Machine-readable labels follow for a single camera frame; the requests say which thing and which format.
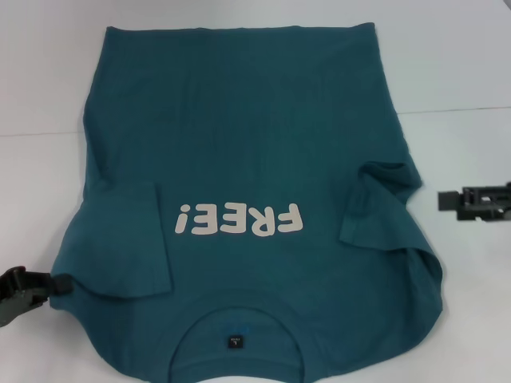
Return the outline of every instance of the black clip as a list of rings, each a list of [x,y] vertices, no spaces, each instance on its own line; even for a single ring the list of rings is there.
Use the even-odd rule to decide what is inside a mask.
[[[502,187],[463,188],[438,193],[439,211],[456,211],[458,221],[511,220],[511,183]]]
[[[0,276],[0,327],[17,316],[41,307],[50,295],[73,291],[70,275],[52,278],[47,273],[27,272],[25,267],[13,267]]]

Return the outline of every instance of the white table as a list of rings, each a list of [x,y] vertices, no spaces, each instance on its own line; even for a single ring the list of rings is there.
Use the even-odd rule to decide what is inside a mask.
[[[446,312],[400,357],[336,383],[507,383],[511,224],[460,223],[437,191],[511,180],[511,11],[502,0],[0,0],[0,270],[47,272],[80,201],[81,113],[105,27],[375,22],[394,105],[425,187],[410,202],[444,266]],[[451,109],[484,109],[458,112]],[[9,383],[129,382],[70,315],[0,329]],[[257,381],[222,378],[220,382]]]

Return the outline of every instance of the neckline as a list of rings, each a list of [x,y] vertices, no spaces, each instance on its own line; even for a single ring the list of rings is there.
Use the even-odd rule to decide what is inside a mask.
[[[155,383],[180,383],[170,381],[169,374],[172,360],[177,347],[185,334],[202,318],[209,314],[228,308],[244,308],[258,310],[273,317],[294,338],[302,357],[303,374],[296,383],[311,383],[328,376],[327,366],[321,357],[316,340],[308,328],[299,318],[299,315],[288,305],[274,295],[253,290],[222,290],[198,298],[195,302],[181,312],[177,319],[169,323],[167,331],[162,335],[158,347],[155,349],[154,364],[148,369]],[[251,375],[266,377],[261,368],[247,371]],[[212,371],[212,374],[222,375],[221,371]]]

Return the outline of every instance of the teal t-shirt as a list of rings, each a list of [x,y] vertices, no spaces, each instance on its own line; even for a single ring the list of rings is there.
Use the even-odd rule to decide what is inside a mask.
[[[153,383],[308,383],[417,345],[442,270],[373,24],[108,28],[51,299]]]

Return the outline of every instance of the white surface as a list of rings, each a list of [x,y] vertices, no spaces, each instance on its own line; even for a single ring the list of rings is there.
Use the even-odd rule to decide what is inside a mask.
[[[0,0],[0,270],[48,271],[77,208],[85,146],[76,131],[107,25],[367,21],[377,23],[399,112],[511,105],[511,11],[501,0]],[[446,312],[409,353],[328,381],[508,383],[511,223],[459,223],[437,212],[436,193],[511,180],[511,109],[400,118],[425,180],[410,210],[443,263]],[[74,318],[47,305],[1,328],[0,345],[1,382],[134,381],[97,356]]]

